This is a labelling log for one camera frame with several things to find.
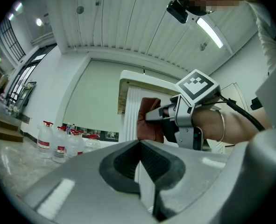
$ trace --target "sticker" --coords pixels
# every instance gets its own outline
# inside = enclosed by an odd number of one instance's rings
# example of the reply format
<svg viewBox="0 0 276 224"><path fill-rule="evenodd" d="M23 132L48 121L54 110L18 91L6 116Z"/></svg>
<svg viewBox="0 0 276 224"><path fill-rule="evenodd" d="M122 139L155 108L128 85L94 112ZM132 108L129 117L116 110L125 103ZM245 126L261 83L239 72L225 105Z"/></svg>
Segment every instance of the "sticker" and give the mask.
<svg viewBox="0 0 276 224"><path fill-rule="evenodd" d="M49 142L43 142L41 140L38 140L38 146L41 148L49 149L50 148L50 143Z"/></svg>
<svg viewBox="0 0 276 224"><path fill-rule="evenodd" d="M62 146L57 147L57 152L60 153L60 154L64 154L64 150L65 150L65 148L62 147Z"/></svg>
<svg viewBox="0 0 276 224"><path fill-rule="evenodd" d="M194 72L186 79L182 79L177 85L192 99L195 100L214 84L198 72Z"/></svg>

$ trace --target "plastic bottle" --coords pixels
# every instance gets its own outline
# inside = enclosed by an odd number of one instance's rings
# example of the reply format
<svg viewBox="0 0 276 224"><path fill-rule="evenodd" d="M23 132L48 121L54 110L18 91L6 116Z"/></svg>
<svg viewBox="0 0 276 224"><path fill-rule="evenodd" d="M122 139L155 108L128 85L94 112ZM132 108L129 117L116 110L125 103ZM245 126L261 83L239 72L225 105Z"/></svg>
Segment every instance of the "plastic bottle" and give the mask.
<svg viewBox="0 0 276 224"><path fill-rule="evenodd" d="M71 130L76 130L76 126L74 124L71 125Z"/></svg>
<svg viewBox="0 0 276 224"><path fill-rule="evenodd" d="M70 125L70 123L68 123L66 126L66 133L70 134L70 132L71 132L71 125Z"/></svg>
<svg viewBox="0 0 276 224"><path fill-rule="evenodd" d="M65 162L64 152L65 152L65 144L68 139L68 134L66 133L66 127L58 126L58 131L54 134L53 140L53 154L52 160L55 162L63 163Z"/></svg>
<svg viewBox="0 0 276 224"><path fill-rule="evenodd" d="M80 155L83 153L82 142L79 139L78 131L72 131L71 137L69 139L69 144L66 150L66 158L67 160L71 157Z"/></svg>
<svg viewBox="0 0 276 224"><path fill-rule="evenodd" d="M78 138L80 140L80 149L84 152L85 150L85 141L83 140L83 131L78 131Z"/></svg>
<svg viewBox="0 0 276 224"><path fill-rule="evenodd" d="M65 160L68 160L68 158L67 158L67 149L68 149L68 147L70 146L70 140L71 140L71 138L73 138L72 133L73 133L74 131L75 131L74 129L70 129L70 135L67 134L67 141L66 141L65 149L64 149L64 157L65 157Z"/></svg>
<svg viewBox="0 0 276 224"><path fill-rule="evenodd" d="M87 137L88 140L86 141L85 147L88 152L101 148L100 142L97 140L98 135L87 135Z"/></svg>
<svg viewBox="0 0 276 224"><path fill-rule="evenodd" d="M51 143L53 141L53 130L51 126L53 123L44 121L43 124L38 134L37 150L40 157L50 158L52 156Z"/></svg>

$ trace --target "person's arm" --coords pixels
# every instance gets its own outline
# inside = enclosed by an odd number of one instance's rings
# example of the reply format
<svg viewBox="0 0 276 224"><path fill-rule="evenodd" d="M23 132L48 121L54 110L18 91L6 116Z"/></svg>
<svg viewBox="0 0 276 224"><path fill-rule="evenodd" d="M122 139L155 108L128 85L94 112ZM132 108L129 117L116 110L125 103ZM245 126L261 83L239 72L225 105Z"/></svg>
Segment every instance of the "person's arm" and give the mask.
<svg viewBox="0 0 276 224"><path fill-rule="evenodd" d="M237 112L222 112L225 120L225 136L223 142L237 144L249 141L258 130L245 117ZM250 112L266 129L271 128L263 108ZM195 110L192 116L195 126L203 131L204 139L219 140L223 134L223 124L220 114L211 110Z"/></svg>

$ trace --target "ceiling light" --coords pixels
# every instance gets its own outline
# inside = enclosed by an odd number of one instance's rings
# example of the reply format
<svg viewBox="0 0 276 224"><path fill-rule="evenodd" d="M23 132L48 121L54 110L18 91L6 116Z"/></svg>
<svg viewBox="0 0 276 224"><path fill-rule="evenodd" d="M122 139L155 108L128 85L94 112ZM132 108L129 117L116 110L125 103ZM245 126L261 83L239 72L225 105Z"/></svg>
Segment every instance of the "ceiling light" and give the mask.
<svg viewBox="0 0 276 224"><path fill-rule="evenodd" d="M36 56L36 58L33 61L38 61L41 60L42 58L44 58L46 54L40 55L40 56Z"/></svg>
<svg viewBox="0 0 276 224"><path fill-rule="evenodd" d="M15 10L18 11L18 10L21 8L21 5L22 5L21 2L19 2L19 3L17 4L17 6L15 7Z"/></svg>
<svg viewBox="0 0 276 224"><path fill-rule="evenodd" d="M9 14L8 19L11 21L13 19L14 15L12 13Z"/></svg>
<svg viewBox="0 0 276 224"><path fill-rule="evenodd" d="M41 26L41 25L42 25L41 19L37 18L37 19L36 19L36 24L37 24L38 26Z"/></svg>
<svg viewBox="0 0 276 224"><path fill-rule="evenodd" d="M203 30L213 39L213 41L217 44L219 48L223 46L222 41L219 39L218 35L215 33L215 31L211 28L210 25L206 21L204 21L202 18L199 18L196 23L203 28Z"/></svg>

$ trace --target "white ceiling panel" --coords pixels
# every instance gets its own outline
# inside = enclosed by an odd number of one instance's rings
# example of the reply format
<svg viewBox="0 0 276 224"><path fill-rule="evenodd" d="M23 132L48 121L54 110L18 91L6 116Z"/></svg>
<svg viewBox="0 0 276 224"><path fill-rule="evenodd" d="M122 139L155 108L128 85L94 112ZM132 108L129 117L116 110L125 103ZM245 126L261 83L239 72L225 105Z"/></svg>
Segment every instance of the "white ceiling panel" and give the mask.
<svg viewBox="0 0 276 224"><path fill-rule="evenodd" d="M209 15L222 35L222 48L189 14L186 24L166 11L171 0L58 0L62 34L68 48L104 47L151 56L178 70L197 68L211 73L255 33L255 19L247 3ZM77 14L78 6L84 12ZM207 44L204 51L201 44Z"/></svg>

